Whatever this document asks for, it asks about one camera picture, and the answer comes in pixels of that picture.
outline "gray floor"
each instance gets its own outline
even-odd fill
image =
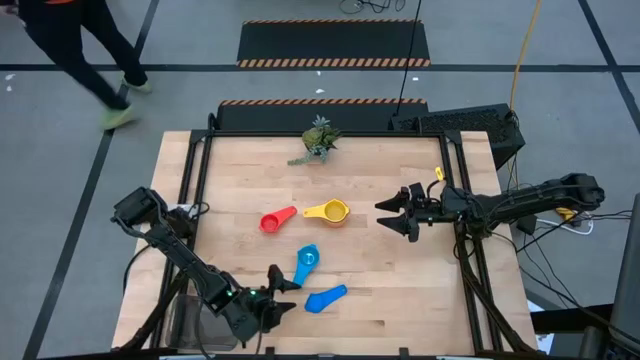
[[[145,64],[233,64],[241,23],[253,19],[345,18],[338,0],[160,0],[141,59]],[[138,37],[150,0],[110,0],[121,31]],[[533,0],[427,0],[425,21],[434,64],[514,64]],[[412,17],[416,1],[356,17]],[[620,65],[640,64],[640,3],[590,0]],[[49,288],[102,133],[101,105],[60,72],[2,71],[2,64],[50,64],[20,24],[0,18],[0,358],[22,357]],[[86,36],[96,64],[113,60]],[[545,1],[526,64],[606,65],[575,0]],[[5,76],[15,74],[11,80]],[[119,73],[104,74],[114,85]],[[155,93],[130,96],[144,121],[118,130],[82,227],[69,272],[39,356],[107,351],[121,302],[124,267],[134,241],[109,223],[113,204],[151,181],[161,135],[202,127],[223,99],[395,97],[400,72],[151,72]],[[416,72],[406,96],[423,97],[432,110],[508,102],[507,72]],[[640,74],[625,73],[640,96]],[[326,92],[317,95],[317,89]],[[523,73],[516,111],[527,146],[518,163],[521,182],[536,183],[571,171],[593,174],[606,189],[599,213],[629,209],[640,191],[638,130],[609,72]],[[500,171],[503,186],[508,174]],[[558,231],[541,245],[558,276],[583,304],[610,302],[621,262],[625,222],[601,221],[591,236]],[[521,241],[521,234],[516,234]],[[530,252],[542,264],[537,248]],[[521,264],[540,276],[531,262]],[[524,279],[527,289],[559,304]]]

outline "orange and black striped tape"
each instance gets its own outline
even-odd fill
[[[236,63],[241,68],[293,68],[293,67],[375,67],[404,68],[406,58],[336,58],[336,59],[245,59]],[[431,60],[424,58],[409,59],[409,67],[427,67]]]
[[[397,104],[395,99],[286,99],[286,100],[224,100],[220,106],[235,105],[307,105],[307,104]],[[426,104],[424,99],[402,99],[403,104]]]
[[[243,24],[306,24],[306,23],[383,23],[383,22],[413,22],[413,19],[306,19],[306,20],[249,20]]]

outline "toy plant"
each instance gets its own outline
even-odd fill
[[[340,130],[332,128],[331,121],[316,115],[313,127],[302,134],[302,142],[307,147],[307,153],[295,160],[289,160],[289,165],[304,165],[314,156],[319,156],[324,164],[327,162],[329,149],[337,149],[333,143],[340,138]]]

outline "black pants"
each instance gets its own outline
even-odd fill
[[[107,107],[122,110],[129,105],[85,60],[81,26],[104,45],[130,84],[140,86],[147,82],[133,47],[118,31],[105,0],[75,0],[60,5],[22,0],[20,17],[36,45]]]

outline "yellow sneaker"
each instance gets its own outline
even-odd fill
[[[128,87],[129,89],[137,91],[142,94],[151,94],[153,92],[153,89],[151,88],[151,84],[149,84],[149,81],[147,81],[141,86],[135,86],[130,84],[125,78],[122,78],[122,83],[124,84],[124,86]]]
[[[133,120],[133,106],[129,105],[124,110],[107,110],[104,118],[102,119],[102,128],[104,130],[111,130],[120,127],[129,121]]]

